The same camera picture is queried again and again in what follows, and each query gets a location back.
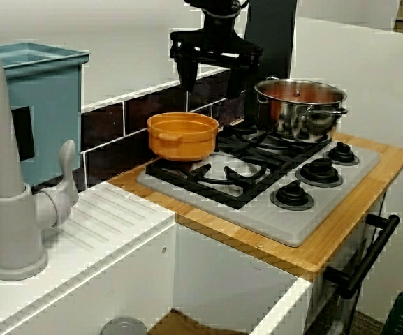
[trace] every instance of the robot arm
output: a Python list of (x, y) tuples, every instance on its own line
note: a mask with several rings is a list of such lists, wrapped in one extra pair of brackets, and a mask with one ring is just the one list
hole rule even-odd
[(240, 38), (234, 30), (235, 19), (249, 0), (184, 0), (205, 14), (204, 26), (196, 31), (170, 33), (170, 57), (177, 63), (181, 85), (193, 91), (198, 64), (231, 69), (227, 99), (237, 98), (248, 75), (257, 71), (263, 49)]

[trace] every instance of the blue bin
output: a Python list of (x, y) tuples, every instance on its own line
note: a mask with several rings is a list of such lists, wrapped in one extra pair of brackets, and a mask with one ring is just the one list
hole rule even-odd
[(72, 139), (80, 166), (82, 64), (89, 52), (35, 43), (0, 45), (12, 110), (29, 107), (35, 156), (22, 161), (24, 181), (31, 186), (61, 174), (58, 153)]

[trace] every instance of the white sink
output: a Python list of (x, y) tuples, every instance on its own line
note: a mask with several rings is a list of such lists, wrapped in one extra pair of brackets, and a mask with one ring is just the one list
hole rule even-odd
[(81, 193), (70, 221), (46, 239), (42, 273), (0, 281), (0, 334), (99, 335), (124, 316), (150, 330), (172, 308), (217, 329), (303, 333), (311, 283), (110, 184)]

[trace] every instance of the faucet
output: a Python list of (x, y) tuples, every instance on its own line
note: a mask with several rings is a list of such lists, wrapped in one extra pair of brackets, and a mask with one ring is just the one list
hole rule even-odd
[(59, 151), (63, 180), (32, 195), (22, 177), (13, 128), (6, 74), (0, 60), (0, 279), (21, 281), (47, 265), (42, 240), (45, 228), (61, 225), (78, 201), (72, 174), (75, 143), (68, 140)]

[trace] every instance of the white wall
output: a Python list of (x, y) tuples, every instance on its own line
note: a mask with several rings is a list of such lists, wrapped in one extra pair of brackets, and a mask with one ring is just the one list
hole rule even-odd
[(400, 0), (299, 0), (298, 15), (391, 31)]
[[(244, 32), (246, 14), (236, 21), (238, 33)], [(203, 17), (184, 0), (0, 0), (0, 44), (32, 41), (89, 50), (83, 105), (90, 110), (178, 80), (169, 33), (199, 29)]]
[[(299, 19), (292, 77), (333, 84), (348, 94), (341, 131), (403, 147), (403, 34)], [(358, 309), (384, 322), (403, 291), (403, 173), (386, 213), (402, 224), (363, 286)]]

